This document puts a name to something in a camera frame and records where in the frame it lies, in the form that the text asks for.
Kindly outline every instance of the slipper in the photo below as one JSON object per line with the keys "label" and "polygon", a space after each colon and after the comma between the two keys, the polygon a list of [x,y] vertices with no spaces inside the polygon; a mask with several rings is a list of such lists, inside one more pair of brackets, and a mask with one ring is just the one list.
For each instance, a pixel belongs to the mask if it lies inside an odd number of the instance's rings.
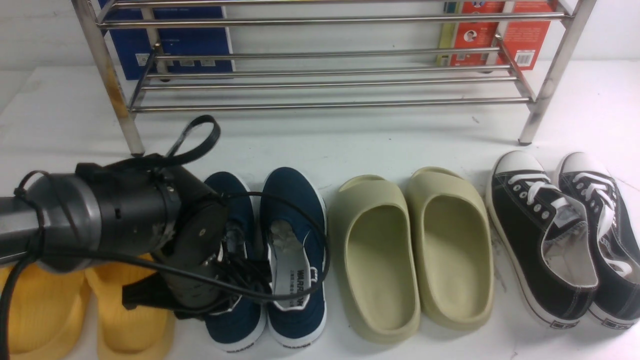
{"label": "slipper", "polygon": [[100,360],[160,360],[171,349],[175,318],[167,310],[122,305],[122,286],[154,272],[110,263],[85,270],[98,298],[98,358]]}
{"label": "slipper", "polygon": [[[0,269],[4,286],[10,268]],[[91,289],[84,273],[50,274],[30,265],[20,274],[9,312],[12,360],[58,360],[76,345]]]}
{"label": "slipper", "polygon": [[416,171],[406,191],[422,310],[456,330],[484,325],[493,306],[493,255],[482,198],[443,168]]}
{"label": "slipper", "polygon": [[351,327],[375,343],[415,334],[420,302],[402,191],[374,175],[347,181],[329,210],[329,229]]}

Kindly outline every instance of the shoe rack leg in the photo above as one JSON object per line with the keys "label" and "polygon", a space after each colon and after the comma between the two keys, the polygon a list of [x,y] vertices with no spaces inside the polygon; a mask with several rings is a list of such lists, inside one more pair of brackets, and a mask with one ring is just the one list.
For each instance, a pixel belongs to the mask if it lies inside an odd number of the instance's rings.
{"label": "shoe rack leg", "polygon": [[89,44],[93,60],[98,66],[98,72],[100,72],[100,77],[111,100],[111,105],[116,117],[118,117],[120,128],[127,141],[131,155],[141,156],[145,153],[145,148],[142,145],[138,128],[134,122],[134,115],[130,114],[127,109],[127,101],[122,92],[122,87],[120,87],[118,74],[116,74],[113,60],[104,41],[104,35],[96,25],[97,19],[92,2],[91,0],[71,0],[71,3],[80,21],[87,44]]}
{"label": "shoe rack leg", "polygon": [[573,9],[572,18],[563,22],[566,28],[564,36],[560,42],[556,56],[551,63],[545,81],[540,88],[538,98],[531,108],[529,119],[522,129],[522,134],[518,139],[520,145],[530,145],[534,136],[536,136],[542,118],[547,112],[558,83],[562,79],[564,71],[575,50],[575,46],[578,44],[578,40],[580,40],[582,30],[584,30],[584,26],[587,24],[587,20],[589,20],[589,16],[595,5],[596,0],[579,0]]}

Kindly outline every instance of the black canvas sneaker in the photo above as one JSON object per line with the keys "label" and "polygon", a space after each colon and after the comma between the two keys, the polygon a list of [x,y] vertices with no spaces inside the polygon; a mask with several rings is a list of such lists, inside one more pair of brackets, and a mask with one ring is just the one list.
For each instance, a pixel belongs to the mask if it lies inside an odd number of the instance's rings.
{"label": "black canvas sneaker", "polygon": [[606,327],[628,329],[640,318],[640,249],[618,185],[583,152],[564,158],[556,181],[587,209],[589,244],[600,279],[589,312]]}
{"label": "black canvas sneaker", "polygon": [[522,151],[495,164],[486,204],[534,317],[554,329],[576,326],[598,288],[585,207]]}

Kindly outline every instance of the stainless steel shoe rack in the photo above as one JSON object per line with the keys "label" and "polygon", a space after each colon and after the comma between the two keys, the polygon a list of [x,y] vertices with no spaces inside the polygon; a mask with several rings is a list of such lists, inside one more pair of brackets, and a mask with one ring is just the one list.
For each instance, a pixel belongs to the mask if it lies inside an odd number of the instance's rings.
{"label": "stainless steel shoe rack", "polygon": [[[176,8],[191,6],[247,6],[247,5],[272,5],[287,6],[288,4],[340,4],[340,3],[380,3],[393,2],[394,0],[111,0],[102,11],[96,15],[92,0],[71,0],[78,19],[84,31],[84,35],[93,54],[93,59],[98,67],[109,99],[113,105],[122,133],[127,140],[129,150],[133,155],[143,154],[144,146],[138,134],[134,122],[138,113],[159,113],[167,111],[209,111],[213,114],[219,111],[246,111],[246,110],[293,110],[293,109],[337,109],[337,108],[381,108],[381,107],[409,107],[409,106],[436,106],[436,105],[479,105],[479,104],[523,104],[530,111],[529,118],[522,129],[518,141],[521,145],[532,142],[540,122],[556,91],[558,82],[567,67],[567,64],[582,34],[585,24],[596,4],[596,0],[578,0],[574,8],[568,6],[564,0],[538,0],[548,1],[555,9],[546,13],[489,13],[489,14],[441,14],[441,15],[416,15],[416,16],[361,16],[361,17],[306,17],[287,19],[202,19],[202,20],[157,20],[154,19],[154,8]],[[442,2],[442,0],[403,0],[422,2]],[[118,9],[139,8],[143,20],[109,20],[108,14]],[[511,21],[555,20],[560,21],[565,27],[564,36],[557,49],[553,62],[538,94],[535,94],[522,72],[516,65],[512,54],[504,47],[502,34],[506,25]],[[239,26],[322,26],[384,23],[408,23],[408,22],[499,22],[498,32],[493,46],[475,49],[412,49],[389,51],[351,51],[351,52],[325,52],[325,53],[253,53],[231,54],[224,56],[178,56],[164,54],[161,47],[157,29],[159,28],[222,28]],[[120,87],[118,75],[113,61],[107,49],[104,35],[111,29],[140,29],[147,30],[152,53],[147,60],[144,75],[138,81],[135,91],[129,101],[125,98]],[[288,70],[288,71],[236,71],[232,74],[171,74],[167,71],[168,61],[175,60],[245,60],[245,59],[309,59],[309,58],[353,58],[353,57],[377,57],[377,56],[405,56],[416,54],[451,54],[451,53],[497,53],[505,65],[484,65],[468,67],[404,67],[383,69],[318,69],[318,70]],[[150,73],[153,68],[157,73]],[[350,76],[368,75],[398,75],[398,74],[425,74],[447,72],[493,72],[503,71],[506,75],[428,78],[428,79],[391,79],[350,81]],[[342,76],[344,81],[307,81],[307,82],[273,82],[273,83],[156,83],[158,80],[193,80],[193,79],[220,79],[220,78],[286,78],[306,76],[321,78],[324,76]],[[476,99],[437,99],[437,100],[406,100],[406,101],[369,101],[369,102],[312,102],[295,104],[245,104],[245,105],[220,105],[208,106],[144,106],[143,99],[147,92],[157,91],[181,91],[181,90],[240,90],[240,89],[309,89],[309,88],[351,88],[365,86],[400,86],[400,85],[456,85],[469,83],[496,83],[512,82],[520,93],[520,97],[482,97]]]}

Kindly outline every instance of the black strap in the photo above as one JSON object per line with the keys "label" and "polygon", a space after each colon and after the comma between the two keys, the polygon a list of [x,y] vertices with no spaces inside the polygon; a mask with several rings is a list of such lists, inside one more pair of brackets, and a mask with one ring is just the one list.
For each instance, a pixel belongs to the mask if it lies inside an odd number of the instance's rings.
{"label": "black strap", "polygon": [[[198,146],[195,148],[185,152],[184,154],[174,155],[182,142],[187,137],[187,135],[193,130],[196,126],[202,124],[213,124],[213,129],[209,136]],[[152,168],[164,168],[164,167],[174,167],[180,166],[187,163],[191,163],[197,159],[200,159],[202,156],[205,156],[213,147],[216,145],[218,140],[220,139],[220,126],[210,115],[202,115],[193,119],[187,127],[182,131],[180,138],[172,147],[169,155],[165,158],[158,156],[145,156],[144,158],[131,158],[119,161],[117,163],[113,163],[111,165],[106,166],[106,168],[110,170],[127,170],[130,168],[135,169],[152,169]]]}

